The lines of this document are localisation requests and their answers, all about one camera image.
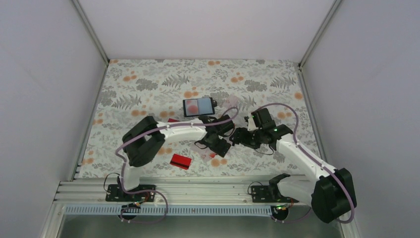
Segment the red card black stripe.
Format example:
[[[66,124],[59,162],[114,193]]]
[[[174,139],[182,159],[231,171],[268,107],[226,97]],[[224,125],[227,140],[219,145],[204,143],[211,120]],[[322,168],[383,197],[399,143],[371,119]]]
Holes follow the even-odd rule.
[[[191,165],[192,159],[179,154],[173,154],[170,164],[184,170],[188,170]]]

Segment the white card red circles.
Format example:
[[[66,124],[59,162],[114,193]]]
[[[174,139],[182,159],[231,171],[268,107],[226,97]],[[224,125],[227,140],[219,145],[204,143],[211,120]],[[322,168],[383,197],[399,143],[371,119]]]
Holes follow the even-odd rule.
[[[184,115],[186,117],[193,117],[199,114],[199,107],[197,99],[184,101]]]

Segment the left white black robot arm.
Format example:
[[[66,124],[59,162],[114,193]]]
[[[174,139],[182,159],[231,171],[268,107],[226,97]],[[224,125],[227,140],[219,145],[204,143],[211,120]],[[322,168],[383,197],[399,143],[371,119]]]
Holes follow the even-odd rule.
[[[115,152],[119,155],[122,150],[126,154],[118,194],[126,201],[137,196],[140,167],[150,163],[165,143],[194,141],[224,157],[231,147],[225,137],[233,130],[234,123],[228,115],[219,119],[200,116],[176,122],[161,122],[153,116],[145,117],[123,136],[123,144]]]

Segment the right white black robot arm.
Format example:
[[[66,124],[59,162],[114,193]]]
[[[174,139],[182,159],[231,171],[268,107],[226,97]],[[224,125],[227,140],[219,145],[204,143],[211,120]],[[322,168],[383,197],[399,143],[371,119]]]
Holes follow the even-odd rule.
[[[239,127],[230,136],[233,145],[241,144],[258,149],[266,144],[292,159],[304,174],[304,179],[289,174],[280,174],[269,180],[267,191],[275,202],[289,198],[311,207],[315,215],[324,223],[338,220],[350,213],[350,223],[355,214],[357,199],[351,173],[336,169],[323,161],[296,137],[296,130],[281,124],[276,125],[268,109],[263,108],[246,117],[247,128]]]

